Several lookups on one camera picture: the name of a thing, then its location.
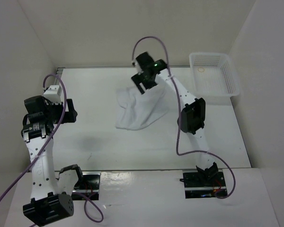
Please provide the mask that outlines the white skirt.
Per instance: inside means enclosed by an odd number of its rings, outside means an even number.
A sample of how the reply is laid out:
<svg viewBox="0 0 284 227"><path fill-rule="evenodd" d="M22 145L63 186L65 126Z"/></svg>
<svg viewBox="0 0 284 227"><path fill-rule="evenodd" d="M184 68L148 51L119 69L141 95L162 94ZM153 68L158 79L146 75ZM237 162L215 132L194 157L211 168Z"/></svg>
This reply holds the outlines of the white skirt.
<svg viewBox="0 0 284 227"><path fill-rule="evenodd" d="M146 90L144 94L135 86L118 89L115 127L138 131L150 126L169 111L165 94L163 85Z"/></svg>

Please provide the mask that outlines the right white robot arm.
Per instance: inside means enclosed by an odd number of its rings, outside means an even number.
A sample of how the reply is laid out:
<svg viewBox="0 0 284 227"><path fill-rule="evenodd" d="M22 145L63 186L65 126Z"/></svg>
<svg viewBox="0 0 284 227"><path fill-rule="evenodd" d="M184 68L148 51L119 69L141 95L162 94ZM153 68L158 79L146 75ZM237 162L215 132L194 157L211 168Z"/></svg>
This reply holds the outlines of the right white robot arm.
<svg viewBox="0 0 284 227"><path fill-rule="evenodd" d="M191 140L196 145L194 152L206 153L208 144L204 135L204 122L206 102L203 98L196 98L171 74L167 63L160 59L154 59L144 52L133 61L133 66L138 73L131 77L140 93L143 95L147 90L157 86L163 81L176 94L178 102L178 133L176 141L176 150L179 146L180 132L192 136Z"/></svg>

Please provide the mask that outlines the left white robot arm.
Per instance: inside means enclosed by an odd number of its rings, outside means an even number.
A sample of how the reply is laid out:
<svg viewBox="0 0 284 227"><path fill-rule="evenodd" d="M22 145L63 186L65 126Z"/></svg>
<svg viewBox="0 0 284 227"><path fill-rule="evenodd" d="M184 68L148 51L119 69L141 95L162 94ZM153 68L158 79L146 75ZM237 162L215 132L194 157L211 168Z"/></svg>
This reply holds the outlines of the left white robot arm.
<svg viewBox="0 0 284 227"><path fill-rule="evenodd" d="M63 103L53 103L43 96L24 101L27 115L23 119L21 135L28 148L32 173L30 202L23 206L23 214L35 225L46 226L74 214L71 194L81 188L85 177L77 164L64 167L55 175L53 165L53 136L58 122L74 123L77 112L71 108L63 113Z"/></svg>

